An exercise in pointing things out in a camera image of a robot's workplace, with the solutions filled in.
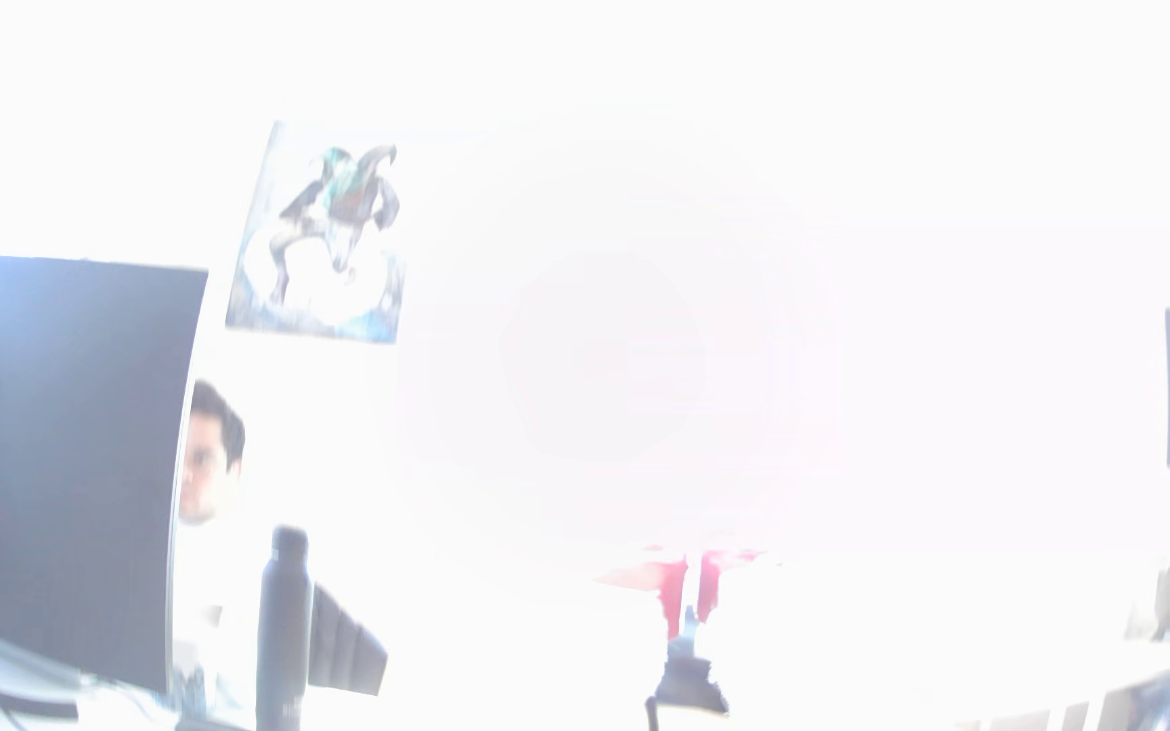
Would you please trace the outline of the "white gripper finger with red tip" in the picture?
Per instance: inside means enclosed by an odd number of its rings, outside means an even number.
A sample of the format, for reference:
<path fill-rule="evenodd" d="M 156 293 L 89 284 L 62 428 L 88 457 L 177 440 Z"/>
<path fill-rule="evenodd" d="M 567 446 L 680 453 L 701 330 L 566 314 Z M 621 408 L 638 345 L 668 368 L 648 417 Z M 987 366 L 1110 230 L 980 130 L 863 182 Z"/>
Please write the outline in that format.
<path fill-rule="evenodd" d="M 763 556 L 758 549 L 706 549 L 698 559 L 698 622 L 707 622 L 720 605 L 720 582 L 728 571 L 750 566 Z"/>
<path fill-rule="evenodd" d="M 684 611 L 684 575 L 688 554 L 665 546 L 644 546 L 610 556 L 593 571 L 593 580 L 615 588 L 638 589 L 658 598 L 666 640 L 676 639 Z"/>

